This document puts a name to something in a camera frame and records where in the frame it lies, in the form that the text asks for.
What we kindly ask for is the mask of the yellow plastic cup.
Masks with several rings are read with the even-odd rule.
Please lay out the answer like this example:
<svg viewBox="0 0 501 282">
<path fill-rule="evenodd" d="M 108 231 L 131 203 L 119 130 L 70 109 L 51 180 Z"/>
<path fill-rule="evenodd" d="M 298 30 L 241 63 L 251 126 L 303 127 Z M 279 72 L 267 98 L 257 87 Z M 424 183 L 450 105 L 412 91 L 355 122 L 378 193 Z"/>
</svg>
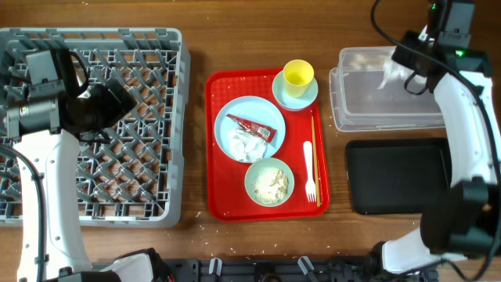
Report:
<svg viewBox="0 0 501 282">
<path fill-rule="evenodd" d="M 302 96 L 314 78 L 312 65 L 305 60 L 291 60 L 283 68 L 284 88 L 291 97 Z"/>
</svg>

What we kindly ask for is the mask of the small light blue bowl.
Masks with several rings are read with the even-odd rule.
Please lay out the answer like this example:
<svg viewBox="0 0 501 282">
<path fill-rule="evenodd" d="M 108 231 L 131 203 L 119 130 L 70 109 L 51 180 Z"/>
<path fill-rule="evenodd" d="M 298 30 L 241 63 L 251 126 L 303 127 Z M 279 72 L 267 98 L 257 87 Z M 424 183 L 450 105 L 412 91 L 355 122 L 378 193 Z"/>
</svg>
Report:
<svg viewBox="0 0 501 282">
<path fill-rule="evenodd" d="M 318 96 L 318 82 L 314 78 L 302 96 L 289 96 L 285 89 L 285 78 L 283 71 L 280 71 L 273 80 L 272 93 L 276 102 L 285 110 L 301 111 L 311 106 Z"/>
</svg>

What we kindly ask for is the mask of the white paper napkin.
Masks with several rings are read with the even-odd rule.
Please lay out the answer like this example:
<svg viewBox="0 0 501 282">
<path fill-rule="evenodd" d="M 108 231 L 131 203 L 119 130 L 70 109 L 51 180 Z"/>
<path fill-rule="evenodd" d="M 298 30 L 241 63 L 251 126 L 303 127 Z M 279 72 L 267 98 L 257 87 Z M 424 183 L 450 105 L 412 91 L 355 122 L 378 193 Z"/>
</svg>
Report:
<svg viewBox="0 0 501 282">
<path fill-rule="evenodd" d="M 260 137 L 241 128 L 234 128 L 228 133 L 229 151 L 237 161 L 254 163 L 262 159 L 267 143 Z"/>
</svg>

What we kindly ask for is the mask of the red snack wrapper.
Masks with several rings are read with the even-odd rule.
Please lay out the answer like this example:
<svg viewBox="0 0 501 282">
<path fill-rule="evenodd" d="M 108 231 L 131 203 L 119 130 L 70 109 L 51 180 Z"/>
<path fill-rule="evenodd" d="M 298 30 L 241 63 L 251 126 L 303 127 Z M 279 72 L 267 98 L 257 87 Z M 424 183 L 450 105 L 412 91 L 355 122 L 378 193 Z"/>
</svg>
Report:
<svg viewBox="0 0 501 282">
<path fill-rule="evenodd" d="M 226 116 L 236 122 L 244 131 L 263 139 L 267 143 L 271 143 L 276 135 L 276 130 L 270 126 L 246 118 L 237 117 L 233 114 L 227 114 Z"/>
</svg>

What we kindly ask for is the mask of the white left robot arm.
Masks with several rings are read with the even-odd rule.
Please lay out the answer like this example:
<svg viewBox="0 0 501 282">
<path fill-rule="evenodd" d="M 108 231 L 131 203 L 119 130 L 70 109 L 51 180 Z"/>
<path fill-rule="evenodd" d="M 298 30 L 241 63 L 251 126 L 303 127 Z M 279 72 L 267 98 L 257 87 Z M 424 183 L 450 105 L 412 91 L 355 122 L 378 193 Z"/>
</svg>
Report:
<svg viewBox="0 0 501 282">
<path fill-rule="evenodd" d="M 77 206 L 76 167 L 86 132 L 102 134 L 137 102 L 116 80 L 93 88 L 79 81 L 77 53 L 47 49 L 26 56 L 26 89 L 3 125 L 13 146 L 1 147 L 20 167 L 23 250 L 19 281 L 173 281 L 153 249 L 133 251 L 99 271 L 85 251 Z"/>
</svg>

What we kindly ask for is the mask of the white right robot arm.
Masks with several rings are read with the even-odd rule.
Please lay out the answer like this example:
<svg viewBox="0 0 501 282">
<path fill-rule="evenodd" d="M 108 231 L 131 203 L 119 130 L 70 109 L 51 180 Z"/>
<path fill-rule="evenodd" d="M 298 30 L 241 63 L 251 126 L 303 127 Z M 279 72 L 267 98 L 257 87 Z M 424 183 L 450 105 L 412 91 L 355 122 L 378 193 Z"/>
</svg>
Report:
<svg viewBox="0 0 501 282">
<path fill-rule="evenodd" d="M 452 161 L 450 191 L 428 207 L 420 227 L 380 246 L 382 270 L 405 277 L 447 263 L 500 253 L 500 131 L 493 109 L 492 69 L 470 48 L 472 1 L 431 1 L 427 25 L 395 42 L 384 84 L 424 79 L 442 113 Z"/>
</svg>

